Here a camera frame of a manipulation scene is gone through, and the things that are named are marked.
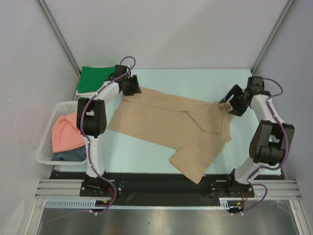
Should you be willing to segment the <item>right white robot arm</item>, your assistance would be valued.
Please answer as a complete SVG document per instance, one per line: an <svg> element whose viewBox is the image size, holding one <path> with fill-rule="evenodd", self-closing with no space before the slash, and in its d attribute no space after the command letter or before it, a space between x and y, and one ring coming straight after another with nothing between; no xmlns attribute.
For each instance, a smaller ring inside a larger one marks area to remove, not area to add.
<svg viewBox="0 0 313 235"><path fill-rule="evenodd" d="M252 181L265 169L281 169L288 158L295 128L278 115L272 102L275 95L265 89L264 81L263 77L251 76L245 89L234 85L220 101L230 104L230 114L237 117L251 108L259 121L250 142L249 157L232 170L222 186L228 197L240 197L245 193L252 196Z"/></svg>

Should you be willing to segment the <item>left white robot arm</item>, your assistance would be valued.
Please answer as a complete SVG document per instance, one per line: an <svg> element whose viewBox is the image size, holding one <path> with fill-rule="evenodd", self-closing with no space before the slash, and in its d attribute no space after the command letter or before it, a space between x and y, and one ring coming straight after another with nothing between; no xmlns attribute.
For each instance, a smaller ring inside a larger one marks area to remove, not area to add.
<svg viewBox="0 0 313 235"><path fill-rule="evenodd" d="M81 132L86 147L87 171L81 184L80 196L103 196L113 189L108 180L104 180L105 166L102 159L101 135L107 128L106 105L115 96L140 94L138 78L131 75L134 68L122 64L115 65L114 72L103 85L89 98L82 97L77 103L77 129Z"/></svg>

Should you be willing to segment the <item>beige t shirt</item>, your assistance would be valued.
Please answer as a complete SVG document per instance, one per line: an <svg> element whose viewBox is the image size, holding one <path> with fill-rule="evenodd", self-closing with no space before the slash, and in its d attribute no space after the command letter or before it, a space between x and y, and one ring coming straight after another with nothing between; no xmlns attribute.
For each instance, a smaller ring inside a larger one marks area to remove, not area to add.
<svg viewBox="0 0 313 235"><path fill-rule="evenodd" d="M122 98L108 129L175 149L170 163L198 184L231 140L230 104L141 91Z"/></svg>

